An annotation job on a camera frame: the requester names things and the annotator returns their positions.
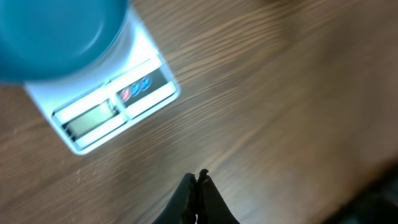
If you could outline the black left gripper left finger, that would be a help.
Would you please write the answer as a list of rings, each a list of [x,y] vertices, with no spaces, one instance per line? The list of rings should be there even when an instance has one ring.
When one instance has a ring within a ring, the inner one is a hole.
[[[183,213],[187,208],[189,193],[194,193],[194,174],[186,173],[180,181],[178,187],[170,198],[169,202],[154,220],[153,224],[178,224],[182,222]]]

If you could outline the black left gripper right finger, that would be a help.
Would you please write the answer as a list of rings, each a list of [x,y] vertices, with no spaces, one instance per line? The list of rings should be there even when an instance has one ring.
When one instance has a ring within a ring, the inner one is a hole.
[[[196,204],[197,223],[239,224],[208,175],[207,169],[200,171],[196,183]]]

